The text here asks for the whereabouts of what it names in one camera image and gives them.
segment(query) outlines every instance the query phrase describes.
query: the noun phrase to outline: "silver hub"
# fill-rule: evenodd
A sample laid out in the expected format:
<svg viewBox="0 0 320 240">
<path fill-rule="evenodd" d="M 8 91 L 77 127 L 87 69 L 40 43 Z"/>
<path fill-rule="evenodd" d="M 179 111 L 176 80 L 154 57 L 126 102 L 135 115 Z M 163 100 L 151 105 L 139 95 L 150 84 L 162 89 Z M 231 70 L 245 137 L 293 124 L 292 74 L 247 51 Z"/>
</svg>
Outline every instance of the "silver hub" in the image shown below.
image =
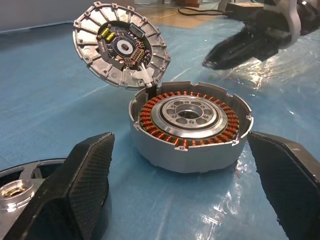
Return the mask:
<svg viewBox="0 0 320 240">
<path fill-rule="evenodd" d="M 181 138 L 201 139 L 225 129 L 228 118 L 222 108 L 202 97 L 178 95 L 157 102 L 151 118 L 164 132 Z"/>
</svg>

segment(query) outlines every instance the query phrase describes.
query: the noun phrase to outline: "metal casing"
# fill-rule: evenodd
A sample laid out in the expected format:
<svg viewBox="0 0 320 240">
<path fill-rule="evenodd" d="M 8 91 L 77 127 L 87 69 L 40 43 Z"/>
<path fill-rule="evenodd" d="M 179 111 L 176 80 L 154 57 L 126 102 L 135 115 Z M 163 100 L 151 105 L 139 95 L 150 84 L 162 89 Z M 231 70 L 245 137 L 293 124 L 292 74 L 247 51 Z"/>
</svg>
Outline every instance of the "metal casing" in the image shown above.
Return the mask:
<svg viewBox="0 0 320 240">
<path fill-rule="evenodd" d="M 157 92 L 180 91 L 192 89 L 201 90 L 217 97 L 228 104 L 239 118 L 239 135 L 236 140 L 227 143 L 190 146 L 188 149 L 176 147 L 173 143 L 156 138 L 139 125 L 138 114 L 147 101 L 145 90 L 135 95 L 135 100 L 129 104 L 131 120 L 131 136 L 137 150 L 153 165 L 178 173 L 204 173 L 223 169 L 234 163 L 240 156 L 247 140 L 247 135 L 253 125 L 250 107 L 237 95 L 227 94 L 227 90 L 219 86 L 200 82 L 164 82 Z"/>
</svg>

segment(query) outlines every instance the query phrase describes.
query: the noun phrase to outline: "copper winding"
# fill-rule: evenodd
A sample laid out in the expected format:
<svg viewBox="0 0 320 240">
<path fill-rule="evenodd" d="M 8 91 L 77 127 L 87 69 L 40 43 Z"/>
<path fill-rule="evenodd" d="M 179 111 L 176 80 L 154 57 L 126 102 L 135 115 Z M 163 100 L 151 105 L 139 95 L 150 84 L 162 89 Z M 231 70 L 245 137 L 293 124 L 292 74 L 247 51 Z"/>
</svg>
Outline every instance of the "copper winding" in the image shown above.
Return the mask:
<svg viewBox="0 0 320 240">
<path fill-rule="evenodd" d="M 148 125 L 145 127 L 145 130 L 146 131 L 150 131 L 150 130 L 153 130 L 153 129 L 156 129 L 157 127 L 155 125 Z"/>
<path fill-rule="evenodd" d="M 227 118 L 228 118 L 227 126 L 222 132 L 220 132 L 216 136 L 212 136 L 207 139 L 194 140 L 194 139 L 184 139 L 184 138 L 175 137 L 167 133 L 164 133 L 162 130 L 158 129 L 151 119 L 152 108 L 157 102 L 175 95 L 182 95 L 182 92 L 180 91 L 169 92 L 169 93 L 165 92 L 163 94 L 159 94 L 156 97 L 153 97 L 151 100 L 147 101 L 144 104 L 140 113 L 140 125 L 143 127 L 143 129 L 146 132 L 148 132 L 152 136 L 155 136 L 159 139 L 163 139 L 166 142 L 173 143 L 176 147 L 183 146 L 186 149 L 189 146 L 195 147 L 198 145 L 203 146 L 207 144 L 227 143 L 234 140 L 237 137 L 238 130 L 239 130 L 239 120 L 235 112 L 232 110 L 231 107 L 226 105 L 224 102 L 214 98 L 213 96 L 208 96 L 207 94 L 204 94 L 203 98 L 219 105 L 227 115 Z M 183 95 L 201 97 L 202 94 L 199 92 L 194 93 L 193 91 L 191 91 L 190 93 L 188 93 L 187 91 L 183 91 Z"/>
<path fill-rule="evenodd" d="M 140 121 L 151 121 L 150 116 L 140 116 Z"/>
<path fill-rule="evenodd" d="M 188 142 L 187 139 L 183 140 L 183 146 L 187 149 L 188 148 Z"/>
</svg>

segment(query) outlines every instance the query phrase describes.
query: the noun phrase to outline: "metal ring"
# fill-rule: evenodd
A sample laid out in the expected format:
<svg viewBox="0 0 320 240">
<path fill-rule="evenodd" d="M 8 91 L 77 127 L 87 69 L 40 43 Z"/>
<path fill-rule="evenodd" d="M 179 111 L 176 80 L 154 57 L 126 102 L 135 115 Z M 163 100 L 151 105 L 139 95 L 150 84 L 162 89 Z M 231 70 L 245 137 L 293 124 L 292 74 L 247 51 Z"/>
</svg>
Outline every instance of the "metal ring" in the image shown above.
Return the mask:
<svg viewBox="0 0 320 240">
<path fill-rule="evenodd" d="M 178 107 L 175 104 L 178 107 L 186 105 L 186 108 L 177 111 Z M 179 113 L 186 109 L 198 116 L 193 119 L 179 116 Z M 210 111 L 211 114 L 205 114 L 205 111 Z M 225 129 L 228 123 L 228 117 L 220 106 L 207 99 L 190 95 L 171 96 L 157 102 L 152 108 L 151 118 L 159 129 L 186 139 L 214 136 Z"/>
<path fill-rule="evenodd" d="M 126 40 L 119 40 L 116 43 L 116 47 L 118 48 L 119 52 L 125 55 L 130 55 L 134 51 L 134 47 L 129 41 Z"/>
</svg>

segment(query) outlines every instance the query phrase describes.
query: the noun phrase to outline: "floor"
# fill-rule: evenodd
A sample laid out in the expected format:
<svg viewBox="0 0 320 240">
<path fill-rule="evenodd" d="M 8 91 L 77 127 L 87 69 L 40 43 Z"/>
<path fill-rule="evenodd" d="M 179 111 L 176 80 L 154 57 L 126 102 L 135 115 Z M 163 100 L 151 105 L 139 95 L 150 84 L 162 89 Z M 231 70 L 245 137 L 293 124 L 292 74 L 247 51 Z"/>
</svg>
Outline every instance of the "floor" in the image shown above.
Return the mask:
<svg viewBox="0 0 320 240">
<path fill-rule="evenodd" d="M 252 108 L 254 130 L 299 142 L 320 160 L 319 30 L 264 63 L 212 71 L 203 58 L 242 23 L 157 17 L 172 59 L 163 81 L 208 82 L 237 93 Z M 77 56 L 71 31 L 65 24 L 0 37 L 0 169 L 64 157 L 76 143 L 114 132 L 112 219 L 103 240 L 287 239 L 248 145 L 237 171 L 182 175 L 143 159 L 129 135 L 135 92 L 95 77 Z"/>
</svg>

